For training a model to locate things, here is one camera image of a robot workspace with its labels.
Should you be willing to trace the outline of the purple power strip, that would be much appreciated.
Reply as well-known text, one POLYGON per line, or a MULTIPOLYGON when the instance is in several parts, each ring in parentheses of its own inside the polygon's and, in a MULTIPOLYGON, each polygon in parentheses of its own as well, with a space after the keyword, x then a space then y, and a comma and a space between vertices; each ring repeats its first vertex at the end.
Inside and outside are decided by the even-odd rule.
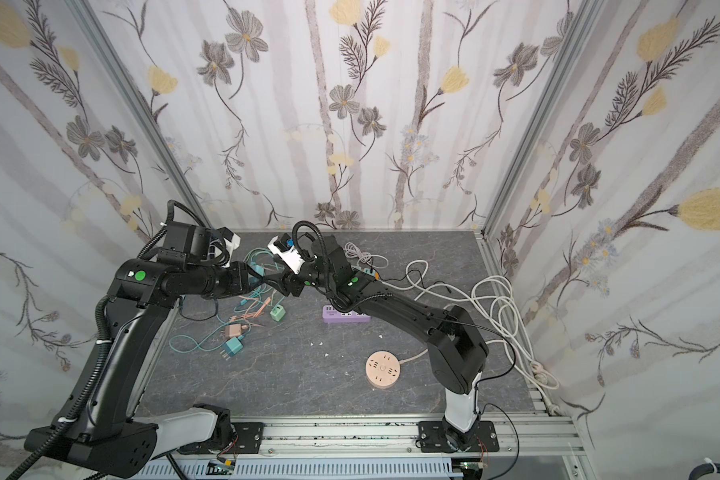
POLYGON ((322 319, 326 324, 368 323, 371 316, 354 311, 340 312, 330 305, 322 308, 322 319))

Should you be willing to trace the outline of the green charger plug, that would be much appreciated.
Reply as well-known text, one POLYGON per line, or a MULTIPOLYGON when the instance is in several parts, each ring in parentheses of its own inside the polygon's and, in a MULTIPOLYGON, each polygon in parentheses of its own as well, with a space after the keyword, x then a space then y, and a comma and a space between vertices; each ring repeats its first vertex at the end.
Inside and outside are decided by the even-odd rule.
POLYGON ((271 317, 275 322, 281 322, 281 321, 285 318, 285 315, 286 315, 286 310, 285 310, 285 307, 284 307, 283 305, 280 305, 280 304, 275 305, 275 306, 270 310, 270 317, 271 317))

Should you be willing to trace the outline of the pink round power strip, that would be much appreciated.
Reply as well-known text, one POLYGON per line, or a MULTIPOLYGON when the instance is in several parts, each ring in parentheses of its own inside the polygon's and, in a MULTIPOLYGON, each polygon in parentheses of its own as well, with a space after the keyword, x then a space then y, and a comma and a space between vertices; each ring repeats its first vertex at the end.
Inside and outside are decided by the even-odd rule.
POLYGON ((377 351, 366 360, 365 373, 374 388, 388 389, 400 378, 400 362, 390 352, 377 351))

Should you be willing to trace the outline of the orange power strip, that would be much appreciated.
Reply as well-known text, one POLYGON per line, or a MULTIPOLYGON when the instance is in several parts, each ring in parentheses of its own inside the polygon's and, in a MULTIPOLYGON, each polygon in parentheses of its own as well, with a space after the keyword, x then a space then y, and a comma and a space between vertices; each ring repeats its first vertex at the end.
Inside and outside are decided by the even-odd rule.
POLYGON ((372 276, 375 280, 381 280, 380 274, 370 267, 363 267, 362 271, 370 276, 372 276))

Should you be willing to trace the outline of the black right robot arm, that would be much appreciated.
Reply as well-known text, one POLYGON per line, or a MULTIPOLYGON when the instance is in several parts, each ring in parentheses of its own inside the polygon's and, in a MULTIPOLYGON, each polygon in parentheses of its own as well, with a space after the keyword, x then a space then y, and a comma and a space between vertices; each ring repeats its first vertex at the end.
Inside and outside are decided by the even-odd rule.
POLYGON ((425 345, 435 379, 446 391, 442 442, 466 451, 478 439, 477 382, 489 353, 468 312, 438 309, 405 297, 375 276, 352 267, 335 237, 317 238, 312 252, 288 234, 275 236, 268 250, 285 265, 282 285, 297 296, 306 287, 322 293, 334 310, 385 321, 425 345))

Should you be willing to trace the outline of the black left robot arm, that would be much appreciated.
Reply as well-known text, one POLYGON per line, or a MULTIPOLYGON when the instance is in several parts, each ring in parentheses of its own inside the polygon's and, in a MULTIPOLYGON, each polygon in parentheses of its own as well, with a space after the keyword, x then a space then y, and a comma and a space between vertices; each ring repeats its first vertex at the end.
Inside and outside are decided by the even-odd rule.
POLYGON ((251 291, 249 270, 231 254, 238 235, 168 221, 162 245, 123 263, 97 303, 93 350, 63 408, 46 427, 28 434, 29 457, 18 479, 48 457, 105 475, 129 478, 156 456, 190 444, 226 448, 233 440, 228 410, 201 404, 152 419, 136 419, 131 402, 156 334, 180 299, 221 299, 251 291))

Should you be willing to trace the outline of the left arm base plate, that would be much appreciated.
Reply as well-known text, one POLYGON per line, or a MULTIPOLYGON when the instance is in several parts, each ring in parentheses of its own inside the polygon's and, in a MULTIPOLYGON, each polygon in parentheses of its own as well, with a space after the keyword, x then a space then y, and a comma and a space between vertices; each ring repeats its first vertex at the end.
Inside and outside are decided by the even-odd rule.
POLYGON ((261 422, 224 420, 214 429, 209 439, 182 446, 178 452, 182 455, 257 454, 263 439, 263 429, 264 424, 261 422))

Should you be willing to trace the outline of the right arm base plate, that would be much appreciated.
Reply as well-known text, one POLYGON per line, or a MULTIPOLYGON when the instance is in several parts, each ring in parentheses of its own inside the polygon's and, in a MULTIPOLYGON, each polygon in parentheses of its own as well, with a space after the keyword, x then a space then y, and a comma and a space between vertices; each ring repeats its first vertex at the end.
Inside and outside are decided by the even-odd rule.
POLYGON ((421 421, 417 424, 417 447, 422 453, 495 453, 500 450, 495 426, 490 421, 476 421, 461 432, 445 420, 421 421))

